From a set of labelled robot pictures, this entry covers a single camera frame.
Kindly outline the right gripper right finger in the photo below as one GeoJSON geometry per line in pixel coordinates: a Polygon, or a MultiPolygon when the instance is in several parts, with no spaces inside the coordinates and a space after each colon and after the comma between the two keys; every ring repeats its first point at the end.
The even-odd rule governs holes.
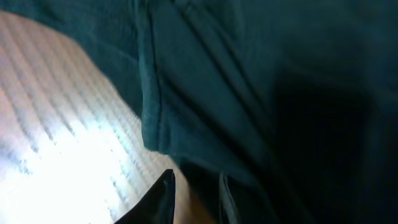
{"type": "Polygon", "coordinates": [[[243,186],[222,172],[219,177],[219,218],[222,224],[243,224],[243,186]]]}

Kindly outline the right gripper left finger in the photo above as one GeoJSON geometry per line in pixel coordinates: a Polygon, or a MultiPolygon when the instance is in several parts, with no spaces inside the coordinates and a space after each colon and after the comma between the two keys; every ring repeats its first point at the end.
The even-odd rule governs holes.
{"type": "Polygon", "coordinates": [[[141,200],[115,224],[173,224],[175,174],[165,170],[141,200]]]}

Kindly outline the black t-shirt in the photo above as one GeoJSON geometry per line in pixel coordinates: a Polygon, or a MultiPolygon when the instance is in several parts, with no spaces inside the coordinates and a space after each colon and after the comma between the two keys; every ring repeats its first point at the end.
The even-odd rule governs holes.
{"type": "Polygon", "coordinates": [[[397,222],[397,2],[2,1],[75,39],[219,218],[397,222]]]}

